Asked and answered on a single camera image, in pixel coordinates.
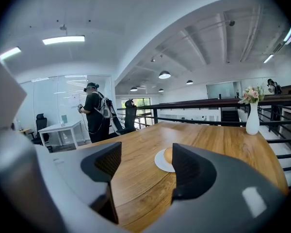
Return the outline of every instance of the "cable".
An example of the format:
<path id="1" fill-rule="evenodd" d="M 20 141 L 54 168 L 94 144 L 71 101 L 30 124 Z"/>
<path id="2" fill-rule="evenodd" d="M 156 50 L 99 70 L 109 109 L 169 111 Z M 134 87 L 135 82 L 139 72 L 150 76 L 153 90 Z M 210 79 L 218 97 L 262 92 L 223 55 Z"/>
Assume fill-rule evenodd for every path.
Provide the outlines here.
<path id="1" fill-rule="evenodd" d="M 91 132 L 89 132 L 88 129 L 86 128 L 85 120 L 84 120 L 84 117 L 83 117 L 83 114 L 82 114 L 82 113 L 81 113 L 81 115 L 82 115 L 82 118 L 83 118 L 83 122 L 84 122 L 84 126 L 85 126 L 86 131 L 87 131 L 89 134 L 96 134 L 96 133 L 100 130 L 101 126 L 102 126 L 102 122 L 103 122 L 103 120 L 104 120 L 104 117 L 102 117 L 102 121 L 101 121 L 101 124 L 100 124 L 98 130 L 97 130 L 95 133 L 91 133 Z"/>

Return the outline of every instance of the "vr headset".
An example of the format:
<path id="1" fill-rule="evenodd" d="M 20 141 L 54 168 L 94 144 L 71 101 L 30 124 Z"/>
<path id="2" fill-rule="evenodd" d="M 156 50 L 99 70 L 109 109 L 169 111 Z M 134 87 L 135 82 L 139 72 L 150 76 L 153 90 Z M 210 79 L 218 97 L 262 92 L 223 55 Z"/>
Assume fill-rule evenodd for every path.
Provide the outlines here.
<path id="1" fill-rule="evenodd" d="M 92 87 L 92 88 L 98 89 L 99 88 L 99 84 L 97 84 L 97 83 L 88 83 L 87 87 L 84 88 L 83 91 L 86 92 L 88 87 Z"/>

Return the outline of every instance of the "chair back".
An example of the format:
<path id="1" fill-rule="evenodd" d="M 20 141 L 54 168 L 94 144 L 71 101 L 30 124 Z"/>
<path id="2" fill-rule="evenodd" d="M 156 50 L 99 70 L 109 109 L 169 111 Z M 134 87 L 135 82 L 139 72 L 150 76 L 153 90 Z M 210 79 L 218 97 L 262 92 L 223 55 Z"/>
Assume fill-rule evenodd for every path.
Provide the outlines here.
<path id="1" fill-rule="evenodd" d="M 36 138 L 40 138 L 40 134 L 38 131 L 47 127 L 48 119 L 43 116 L 43 113 L 38 114 L 35 123 L 37 125 L 37 137 Z M 47 142 L 49 140 L 49 134 L 48 133 L 43 134 L 43 138 L 44 138 L 44 141 Z"/>
<path id="2" fill-rule="evenodd" d="M 125 103 L 125 128 L 130 129 L 130 131 L 136 131 L 135 129 L 135 119 L 137 113 L 137 107 L 133 100 L 128 100 Z"/>

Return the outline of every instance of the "black t-shirt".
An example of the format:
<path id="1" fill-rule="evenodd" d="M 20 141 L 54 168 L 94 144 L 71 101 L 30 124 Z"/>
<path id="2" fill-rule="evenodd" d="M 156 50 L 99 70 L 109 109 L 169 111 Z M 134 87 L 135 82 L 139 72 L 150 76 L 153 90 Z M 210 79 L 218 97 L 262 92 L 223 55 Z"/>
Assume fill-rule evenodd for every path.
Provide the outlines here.
<path id="1" fill-rule="evenodd" d="M 103 116 L 100 114 L 95 108 L 99 108 L 101 103 L 101 98 L 97 93 L 92 93 L 91 95 L 87 95 L 84 110 L 90 111 L 91 113 L 86 114 L 87 122 L 88 122 L 88 131 L 96 132 L 101 126 Z"/>

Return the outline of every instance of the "window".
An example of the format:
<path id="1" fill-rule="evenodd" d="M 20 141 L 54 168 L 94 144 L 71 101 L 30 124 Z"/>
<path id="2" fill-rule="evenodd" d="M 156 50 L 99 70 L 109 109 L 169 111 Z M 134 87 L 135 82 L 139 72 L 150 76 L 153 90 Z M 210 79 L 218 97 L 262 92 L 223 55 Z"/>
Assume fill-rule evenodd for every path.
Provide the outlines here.
<path id="1" fill-rule="evenodd" d="M 125 102 L 128 99 L 122 99 L 122 108 L 125 108 Z M 151 99 L 150 98 L 141 98 L 141 99 L 133 99 L 133 102 L 135 103 L 135 105 L 137 107 L 141 107 L 141 106 L 145 106 L 145 105 L 151 105 Z M 146 117 L 142 117 L 142 116 L 152 116 L 151 110 L 137 110 L 137 115 L 136 115 L 136 119 L 135 119 L 135 128 L 137 129 L 143 129 L 146 126 L 142 125 L 140 123 L 143 124 L 147 124 L 147 125 L 152 125 L 153 124 L 153 120 L 151 118 L 146 118 Z"/>

